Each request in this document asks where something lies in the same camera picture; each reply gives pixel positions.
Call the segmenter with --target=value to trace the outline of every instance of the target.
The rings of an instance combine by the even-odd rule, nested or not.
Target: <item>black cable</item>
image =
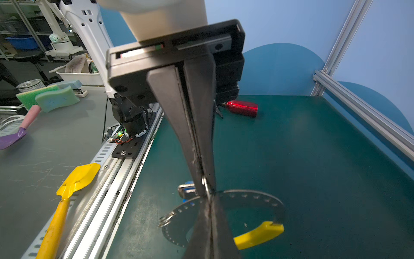
[[[122,125],[122,124],[116,124],[116,125],[114,125],[114,126],[111,126],[111,128],[115,128],[115,127],[117,127],[117,126],[119,126],[119,125]]]
[[[62,59],[66,64],[68,63],[66,60],[65,60],[65,57],[59,57],[57,54],[56,54],[56,56],[58,57],[58,58],[60,58],[60,59]]]
[[[148,109],[145,109],[145,118],[146,118],[146,120],[147,120],[147,125],[148,125],[148,128],[149,128]]]
[[[104,139],[105,139],[106,110],[108,109],[108,100],[109,100],[109,97],[108,97],[108,96],[106,96],[106,103],[105,103],[105,117],[103,118],[103,131],[102,131],[102,141],[101,141],[101,144],[104,142]]]

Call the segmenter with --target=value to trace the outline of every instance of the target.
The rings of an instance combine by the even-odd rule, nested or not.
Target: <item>sponge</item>
[[[16,95],[16,97],[22,102],[22,104],[24,105],[24,107],[26,107],[27,110],[30,110],[32,105],[38,105],[38,103],[36,102],[36,96],[38,94],[56,90],[59,90],[59,87],[57,85],[51,85],[40,89],[19,93]]]
[[[51,85],[57,85],[59,89],[66,88],[68,86],[70,86],[72,89],[78,89],[82,86],[82,83],[79,80],[71,80],[71,81],[60,81],[54,84],[50,84],[48,86],[51,86]]]
[[[35,99],[44,112],[50,112],[53,109],[79,102],[79,98],[75,95],[70,86],[61,90],[38,94]]]

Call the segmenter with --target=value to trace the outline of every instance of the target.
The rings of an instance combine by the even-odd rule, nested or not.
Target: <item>red wire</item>
[[[125,144],[125,143],[130,142],[131,140],[132,140],[132,138],[128,139],[127,141],[122,141],[122,140],[119,140],[119,139],[115,139],[115,143],[117,143],[117,144]]]

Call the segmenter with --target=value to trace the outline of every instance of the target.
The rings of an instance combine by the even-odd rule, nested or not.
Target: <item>pink handle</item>
[[[23,122],[20,125],[20,128],[27,129],[30,124],[36,119],[36,116],[39,114],[39,112],[42,110],[39,105],[33,105],[29,112],[26,114],[26,117],[24,118]]]

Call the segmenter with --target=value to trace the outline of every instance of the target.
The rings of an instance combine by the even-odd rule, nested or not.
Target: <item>red bottle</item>
[[[229,101],[222,104],[223,107],[227,108],[229,111],[249,117],[255,118],[258,113],[259,106],[252,102],[244,101]]]

